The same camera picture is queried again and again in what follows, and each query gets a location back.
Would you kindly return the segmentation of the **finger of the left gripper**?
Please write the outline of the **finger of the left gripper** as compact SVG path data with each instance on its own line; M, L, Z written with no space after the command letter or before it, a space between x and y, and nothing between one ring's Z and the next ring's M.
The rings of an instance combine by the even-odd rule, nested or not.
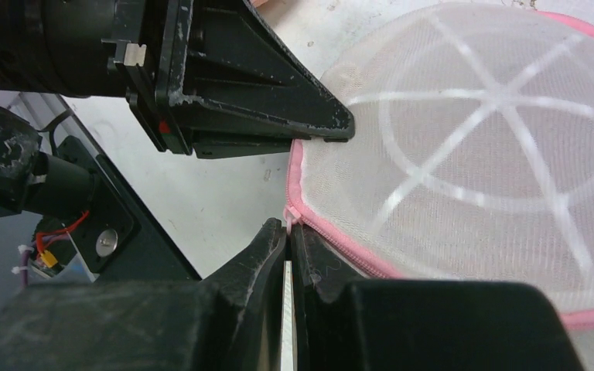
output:
M345 142L351 112L249 1L171 1L155 82L158 150L219 159Z

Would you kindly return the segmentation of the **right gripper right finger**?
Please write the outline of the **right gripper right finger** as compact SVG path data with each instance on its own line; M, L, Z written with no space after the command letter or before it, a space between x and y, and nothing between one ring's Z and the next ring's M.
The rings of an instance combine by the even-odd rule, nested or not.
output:
M364 277L314 229L291 232L300 370L580 370L526 284Z

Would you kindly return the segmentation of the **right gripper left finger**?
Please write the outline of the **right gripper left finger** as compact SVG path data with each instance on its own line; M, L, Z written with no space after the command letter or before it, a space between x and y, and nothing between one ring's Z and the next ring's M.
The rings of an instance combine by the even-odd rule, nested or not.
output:
M285 229L201 281L38 284L0 313L0 370L277 370Z

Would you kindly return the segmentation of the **white mesh pink-trimmed laundry bag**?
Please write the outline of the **white mesh pink-trimmed laundry bag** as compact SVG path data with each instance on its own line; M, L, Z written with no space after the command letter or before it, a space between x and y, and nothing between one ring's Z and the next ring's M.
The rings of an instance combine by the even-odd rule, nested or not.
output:
M524 282L569 328L594 328L594 25L433 5L322 81L355 135L294 141L289 226L372 277Z

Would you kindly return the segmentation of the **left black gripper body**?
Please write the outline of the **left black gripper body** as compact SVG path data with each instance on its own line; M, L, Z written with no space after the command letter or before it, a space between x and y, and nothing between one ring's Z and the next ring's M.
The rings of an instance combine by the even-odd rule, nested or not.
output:
M0 1L0 90L122 97L153 145L191 147L160 100L175 1Z

